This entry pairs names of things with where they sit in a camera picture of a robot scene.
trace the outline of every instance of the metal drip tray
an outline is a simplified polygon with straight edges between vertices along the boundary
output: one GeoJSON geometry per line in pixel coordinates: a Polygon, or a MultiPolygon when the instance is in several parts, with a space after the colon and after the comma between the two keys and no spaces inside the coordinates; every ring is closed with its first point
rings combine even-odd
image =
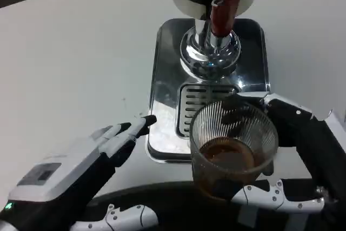
{"type": "Polygon", "coordinates": [[[210,102],[221,100],[237,93],[231,85],[186,84],[180,89],[177,116],[177,133],[189,137],[192,117],[202,107],[210,102]]]}
{"type": "Polygon", "coordinates": [[[233,30],[242,46],[236,69],[213,82],[189,75],[181,65],[181,41],[194,25],[194,19],[172,19],[157,34],[149,107],[157,123],[150,127],[146,143],[156,161],[190,162],[189,124],[208,102],[237,91],[270,91],[264,34],[258,23],[235,20],[233,30]]]}

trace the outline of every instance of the drip tray grate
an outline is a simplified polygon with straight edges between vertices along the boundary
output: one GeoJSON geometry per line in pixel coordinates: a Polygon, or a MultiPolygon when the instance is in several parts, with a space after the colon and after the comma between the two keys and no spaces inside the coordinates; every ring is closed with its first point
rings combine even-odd
{"type": "Polygon", "coordinates": [[[221,100],[237,93],[233,85],[185,84],[179,91],[177,133],[189,137],[191,120],[199,109],[208,103],[221,100]]]}

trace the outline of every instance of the green indicator light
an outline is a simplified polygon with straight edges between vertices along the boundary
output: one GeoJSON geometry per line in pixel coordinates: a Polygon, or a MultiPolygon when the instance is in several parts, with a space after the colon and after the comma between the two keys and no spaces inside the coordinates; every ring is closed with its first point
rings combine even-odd
{"type": "Polygon", "coordinates": [[[11,209],[13,207],[13,203],[7,203],[7,205],[5,206],[5,209],[11,209]]]}

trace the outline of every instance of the brown liquid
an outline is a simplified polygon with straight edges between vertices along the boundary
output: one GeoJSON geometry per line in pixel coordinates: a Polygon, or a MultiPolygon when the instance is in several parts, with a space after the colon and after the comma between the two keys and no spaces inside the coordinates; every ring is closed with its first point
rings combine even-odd
{"type": "Polygon", "coordinates": [[[194,182],[202,193],[213,199],[216,185],[220,181],[229,180],[230,182],[249,183],[255,180],[260,173],[239,174],[244,170],[249,170],[263,162],[263,157],[259,154],[254,155],[251,149],[243,142],[230,138],[218,137],[204,144],[200,152],[213,164],[220,166],[225,171],[206,165],[205,162],[198,162],[194,166],[194,182]]]}
{"type": "Polygon", "coordinates": [[[251,149],[234,138],[215,138],[204,144],[200,151],[208,161],[224,169],[243,171],[255,166],[251,149]]]}

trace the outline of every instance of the glass cup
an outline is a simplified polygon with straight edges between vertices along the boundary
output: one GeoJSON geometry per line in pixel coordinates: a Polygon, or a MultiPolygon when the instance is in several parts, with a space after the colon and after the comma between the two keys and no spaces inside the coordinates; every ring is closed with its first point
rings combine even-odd
{"type": "Polygon", "coordinates": [[[275,126],[248,103],[210,103],[192,118],[192,173],[194,183],[207,196],[230,200],[257,179],[277,148],[275,126]]]}

